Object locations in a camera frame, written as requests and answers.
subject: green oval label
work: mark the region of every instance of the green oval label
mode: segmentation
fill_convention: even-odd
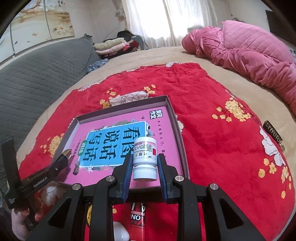
[[[80,146],[79,151],[78,151],[78,156],[81,156],[83,154],[84,149],[85,149],[85,146],[86,146],[86,143],[87,143],[87,140],[85,140],[85,141],[83,141],[81,143],[81,146]]]

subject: pink quilt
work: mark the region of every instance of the pink quilt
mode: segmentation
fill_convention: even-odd
[[[183,48],[274,90],[296,116],[296,63],[288,47],[262,28],[230,20],[222,24],[223,29],[191,31]]]

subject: black fabric tag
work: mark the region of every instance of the black fabric tag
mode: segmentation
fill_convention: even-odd
[[[279,145],[281,144],[283,139],[268,120],[264,122],[263,128]]]

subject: curtain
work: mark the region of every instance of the curtain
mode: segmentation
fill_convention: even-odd
[[[122,0],[127,29],[148,48],[181,46],[189,30],[217,26],[212,0]]]

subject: bottle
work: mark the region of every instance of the bottle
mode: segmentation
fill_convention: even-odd
[[[156,140],[151,137],[135,139],[133,147],[133,179],[135,181],[157,180]]]

